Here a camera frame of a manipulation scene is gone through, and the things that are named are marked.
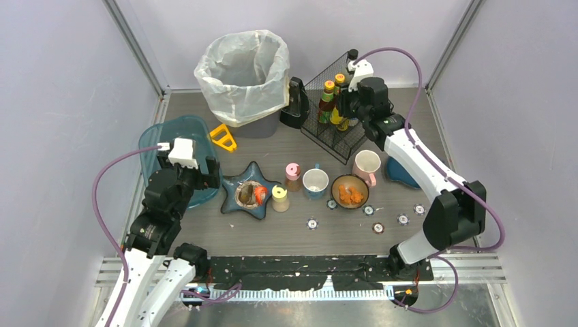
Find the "blue and white cup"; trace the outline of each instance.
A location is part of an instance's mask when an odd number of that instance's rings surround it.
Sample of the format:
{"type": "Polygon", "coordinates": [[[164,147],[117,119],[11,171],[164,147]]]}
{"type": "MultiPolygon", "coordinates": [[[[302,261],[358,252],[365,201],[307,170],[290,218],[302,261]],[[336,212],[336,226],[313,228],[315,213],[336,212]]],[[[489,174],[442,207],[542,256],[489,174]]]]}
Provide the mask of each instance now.
{"type": "Polygon", "coordinates": [[[311,200],[320,199],[329,185],[329,176],[319,167],[316,163],[315,168],[309,169],[303,175],[303,189],[305,195],[311,200]]]}

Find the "poker chip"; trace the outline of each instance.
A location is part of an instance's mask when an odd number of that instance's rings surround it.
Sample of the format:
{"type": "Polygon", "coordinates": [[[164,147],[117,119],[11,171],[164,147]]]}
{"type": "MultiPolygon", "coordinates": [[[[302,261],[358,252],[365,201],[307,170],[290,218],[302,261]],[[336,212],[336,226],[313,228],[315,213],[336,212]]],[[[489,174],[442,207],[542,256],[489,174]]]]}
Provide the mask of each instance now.
{"type": "Polygon", "coordinates": [[[372,206],[364,206],[361,210],[363,210],[363,213],[365,213],[366,216],[373,216],[375,213],[372,206]]]}
{"type": "Polygon", "coordinates": [[[327,200],[327,208],[331,210],[337,208],[337,202],[335,200],[327,200]]]}
{"type": "Polygon", "coordinates": [[[414,206],[414,212],[418,216],[423,216],[425,214],[425,208],[421,204],[416,204],[414,206]]]}
{"type": "Polygon", "coordinates": [[[374,231],[374,233],[376,234],[383,234],[383,231],[385,230],[385,227],[383,227],[383,224],[381,223],[375,223],[372,225],[371,229],[374,231]]]}
{"type": "Polygon", "coordinates": [[[310,230],[316,230],[319,227],[319,222],[313,218],[307,220],[307,228],[310,230]]]}
{"type": "Polygon", "coordinates": [[[397,222],[400,225],[405,226],[405,225],[410,223],[410,218],[407,215],[402,213],[402,214],[397,216],[397,222]]]}

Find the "mug handle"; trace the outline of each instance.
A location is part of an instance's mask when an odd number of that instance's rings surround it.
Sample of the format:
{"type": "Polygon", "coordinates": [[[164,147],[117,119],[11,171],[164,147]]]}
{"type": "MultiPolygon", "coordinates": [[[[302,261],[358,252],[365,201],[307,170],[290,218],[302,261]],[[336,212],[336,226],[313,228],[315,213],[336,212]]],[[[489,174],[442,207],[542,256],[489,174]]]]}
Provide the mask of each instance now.
{"type": "Polygon", "coordinates": [[[367,181],[369,187],[374,187],[377,185],[376,175],[374,173],[369,174],[369,180],[367,181]]]}

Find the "mug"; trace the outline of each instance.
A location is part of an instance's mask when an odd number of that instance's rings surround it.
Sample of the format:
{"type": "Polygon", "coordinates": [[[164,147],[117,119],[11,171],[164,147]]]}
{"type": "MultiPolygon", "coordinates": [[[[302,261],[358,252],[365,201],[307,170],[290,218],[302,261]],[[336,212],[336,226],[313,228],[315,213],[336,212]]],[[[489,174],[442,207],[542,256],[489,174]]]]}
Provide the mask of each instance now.
{"type": "Polygon", "coordinates": [[[325,194],[325,189],[329,185],[329,176],[319,169],[319,164],[315,168],[309,169],[303,175],[303,186],[305,195],[311,200],[320,199],[325,194]]]}
{"type": "Polygon", "coordinates": [[[362,150],[355,156],[353,163],[353,175],[363,179],[367,186],[374,187],[377,184],[376,172],[381,166],[379,155],[371,150],[362,150]]]}

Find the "dish rack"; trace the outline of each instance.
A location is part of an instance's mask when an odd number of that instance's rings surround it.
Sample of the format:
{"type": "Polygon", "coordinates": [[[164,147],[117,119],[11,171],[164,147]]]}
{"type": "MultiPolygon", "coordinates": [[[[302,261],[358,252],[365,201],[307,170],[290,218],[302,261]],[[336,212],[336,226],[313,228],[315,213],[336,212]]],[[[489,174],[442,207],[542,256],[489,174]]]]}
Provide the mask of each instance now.
{"type": "Polygon", "coordinates": [[[336,74],[345,70],[346,64],[347,52],[305,85],[305,93],[309,98],[309,116],[301,126],[301,133],[321,146],[343,165],[347,164],[351,155],[367,140],[362,125],[357,123],[351,126],[352,124],[350,124],[347,130],[339,131],[337,126],[331,123],[319,123],[317,117],[319,99],[323,94],[325,81],[333,81],[336,74]]]}

